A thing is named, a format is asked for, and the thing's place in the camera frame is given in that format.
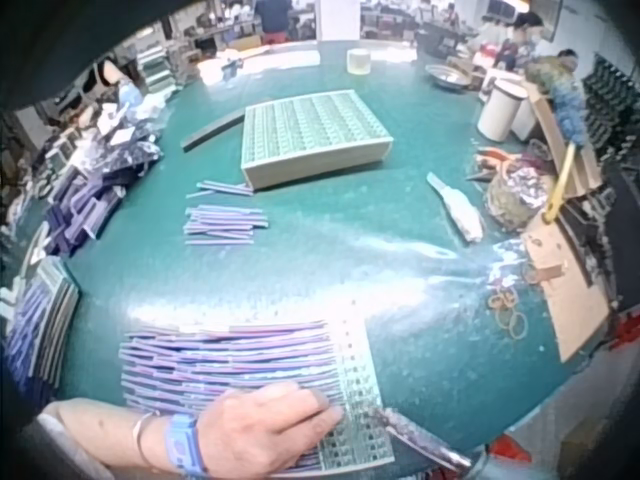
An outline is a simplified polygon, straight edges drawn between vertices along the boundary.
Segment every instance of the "green table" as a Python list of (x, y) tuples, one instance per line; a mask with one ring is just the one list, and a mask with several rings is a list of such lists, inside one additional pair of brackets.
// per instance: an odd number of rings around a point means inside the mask
[[(383, 43), (367, 45), (387, 60), (374, 61), (369, 76), (351, 76), (346, 50), (355, 45), (282, 47), (264, 58), (277, 64), (285, 55), (298, 68), (254, 63), (254, 73), (213, 87), (198, 81), (172, 101), (160, 142), (165, 158), (129, 192), (102, 238), (68, 262), (83, 297), (70, 331), (64, 397), (124, 403), (117, 351), (127, 331), (319, 314), (364, 318), (384, 404), (464, 450), (492, 441), (569, 378), (582, 358), (560, 362), (539, 291), (518, 280), (529, 318), (522, 341), (487, 311), (489, 280), (519, 276), (519, 240), (501, 233), (482, 208), (488, 233), (465, 246), (425, 181), (433, 171), (482, 206), (480, 188), (464, 180), (473, 168), (472, 139), (486, 144), (475, 127), (476, 95), (438, 89)], [(186, 154), (181, 140), (267, 98), (338, 89), (356, 90), (395, 138), (386, 162), (252, 198), (220, 196), (264, 209), (271, 228), (248, 247), (185, 246), (185, 208), (204, 203), (185, 194), (203, 179), (243, 181), (242, 128)], [(395, 451), (397, 462), (378, 470), (379, 478), (426, 465), (403, 446)]]

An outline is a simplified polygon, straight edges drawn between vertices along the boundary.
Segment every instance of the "metal bowl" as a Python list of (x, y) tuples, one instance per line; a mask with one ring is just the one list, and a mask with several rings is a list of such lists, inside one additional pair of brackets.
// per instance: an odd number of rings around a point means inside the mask
[(455, 68), (445, 65), (428, 65), (426, 71), (437, 85), (446, 90), (459, 91), (471, 85), (471, 79)]

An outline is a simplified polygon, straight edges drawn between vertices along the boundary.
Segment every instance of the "blue wristband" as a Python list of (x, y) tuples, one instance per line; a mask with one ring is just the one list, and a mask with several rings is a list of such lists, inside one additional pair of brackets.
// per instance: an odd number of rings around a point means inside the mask
[(169, 430), (165, 435), (165, 444), (169, 460), (175, 467), (189, 475), (207, 476), (200, 448), (196, 417), (178, 414), (171, 417)]

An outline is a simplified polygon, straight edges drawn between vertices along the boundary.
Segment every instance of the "silver bangle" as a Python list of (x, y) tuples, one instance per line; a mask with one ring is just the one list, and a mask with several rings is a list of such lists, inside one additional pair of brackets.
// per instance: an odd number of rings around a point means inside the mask
[(140, 417), (140, 420), (138, 420), (133, 427), (133, 442), (136, 448), (138, 449), (140, 458), (142, 459), (142, 462), (144, 464), (146, 464), (149, 468), (152, 468), (152, 469), (155, 467), (151, 464), (149, 459), (147, 459), (144, 452), (142, 451), (142, 445), (140, 444), (140, 439), (142, 437), (142, 431), (144, 430), (144, 424), (146, 423), (147, 419), (151, 417), (159, 417), (159, 416), (160, 416), (160, 412), (158, 412), (157, 410), (154, 410), (153, 412), (145, 413), (142, 417)]

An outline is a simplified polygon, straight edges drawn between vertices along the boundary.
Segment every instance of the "hand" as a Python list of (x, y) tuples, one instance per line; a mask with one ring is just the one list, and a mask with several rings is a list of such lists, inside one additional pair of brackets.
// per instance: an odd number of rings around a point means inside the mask
[(294, 382), (229, 392), (198, 419), (198, 443), (215, 478), (263, 478), (291, 467), (342, 419), (315, 390)]

